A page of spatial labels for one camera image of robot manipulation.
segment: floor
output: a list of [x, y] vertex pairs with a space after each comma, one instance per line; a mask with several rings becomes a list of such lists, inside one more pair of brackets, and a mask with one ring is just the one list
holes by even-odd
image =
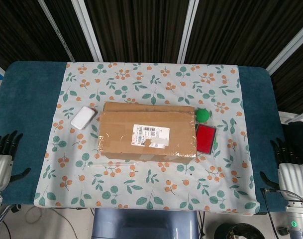
[[[72, 224], [78, 239], [90, 239], [92, 235], [93, 215], [90, 209], [56, 209]], [[284, 213], [272, 213], [275, 226], [285, 225]], [[9, 212], [4, 220], [11, 232], [12, 239], [75, 239], [75, 235], [69, 223], [53, 212], [51, 209], [23, 206], [17, 213]], [[261, 231], [266, 239], [275, 239], [267, 215], [255, 215], [252, 217], [205, 214], [205, 239], [213, 239], [215, 229], [222, 223], [248, 223]], [[0, 226], [0, 239], [8, 239], [8, 232], [2, 224]]]

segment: green ball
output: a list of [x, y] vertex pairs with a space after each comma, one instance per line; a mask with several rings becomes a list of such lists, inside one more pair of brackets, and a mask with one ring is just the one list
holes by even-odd
[[206, 122], [210, 117], [209, 111], [207, 109], [198, 109], [196, 113], [196, 119], [199, 123]]

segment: table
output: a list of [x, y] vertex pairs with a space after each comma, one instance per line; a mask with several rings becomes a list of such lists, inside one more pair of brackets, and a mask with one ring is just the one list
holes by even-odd
[[[65, 66], [66, 62], [15, 62], [4, 76], [0, 88], [0, 134], [15, 129], [25, 133], [13, 174], [26, 167], [32, 169], [27, 177], [3, 191], [4, 203], [33, 203]], [[264, 212], [266, 208], [259, 188], [265, 184], [259, 171], [264, 171], [272, 181], [278, 180], [269, 140], [283, 138], [283, 132], [268, 73], [262, 68], [240, 66], [239, 75], [256, 196], [261, 203], [260, 211]], [[271, 211], [284, 210], [286, 201], [279, 195], [268, 195], [268, 201]]]

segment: cardboard box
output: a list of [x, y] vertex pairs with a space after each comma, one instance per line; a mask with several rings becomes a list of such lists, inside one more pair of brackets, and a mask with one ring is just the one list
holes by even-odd
[[106, 103], [100, 117], [99, 151], [108, 158], [168, 162], [196, 158], [193, 107], [115, 106]]

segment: white label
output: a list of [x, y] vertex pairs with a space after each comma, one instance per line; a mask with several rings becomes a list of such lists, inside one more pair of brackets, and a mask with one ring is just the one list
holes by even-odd
[[169, 145], [169, 128], [134, 124], [131, 145], [145, 146], [147, 139], [151, 140], [149, 147], [165, 148]]

